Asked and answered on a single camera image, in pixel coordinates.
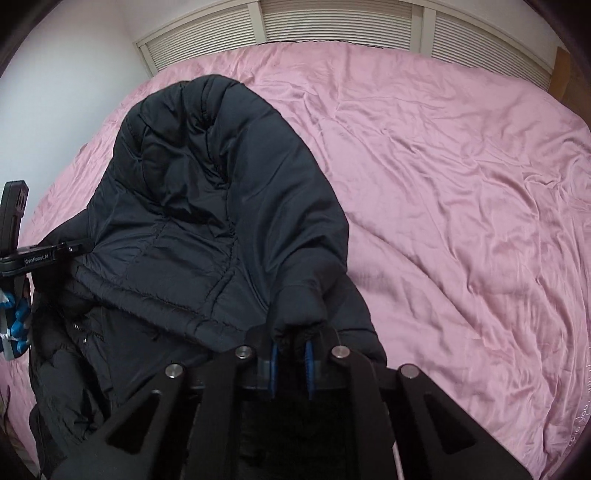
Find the black hooded puffer coat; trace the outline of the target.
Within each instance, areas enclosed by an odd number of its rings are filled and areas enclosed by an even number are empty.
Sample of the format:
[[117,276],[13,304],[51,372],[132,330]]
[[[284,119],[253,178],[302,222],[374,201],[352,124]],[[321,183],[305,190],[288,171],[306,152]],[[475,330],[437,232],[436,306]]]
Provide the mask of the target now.
[[349,223],[270,103],[208,75],[134,105],[87,206],[45,238],[87,252],[33,276],[30,414],[51,475],[145,382],[264,326],[288,345],[329,325],[386,352],[346,272]]

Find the white louvered wall panel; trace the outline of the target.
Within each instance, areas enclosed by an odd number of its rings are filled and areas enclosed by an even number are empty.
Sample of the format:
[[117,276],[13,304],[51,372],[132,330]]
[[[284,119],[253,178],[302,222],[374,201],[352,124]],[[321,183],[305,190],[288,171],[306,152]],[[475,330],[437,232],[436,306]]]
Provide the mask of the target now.
[[419,53],[548,90],[554,63],[500,28],[434,1],[221,1],[136,40],[151,74],[273,42],[341,41]]

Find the pink bed duvet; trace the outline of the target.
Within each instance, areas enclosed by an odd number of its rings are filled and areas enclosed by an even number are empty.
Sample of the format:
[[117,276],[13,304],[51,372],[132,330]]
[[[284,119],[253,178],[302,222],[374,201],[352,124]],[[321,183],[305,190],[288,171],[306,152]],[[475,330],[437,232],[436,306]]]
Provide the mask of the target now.
[[181,80],[245,84],[349,219],[349,275],[391,366],[430,375],[537,479],[590,422],[590,132],[533,84],[401,50],[270,43],[132,91],[42,197],[31,245],[85,207],[127,111]]

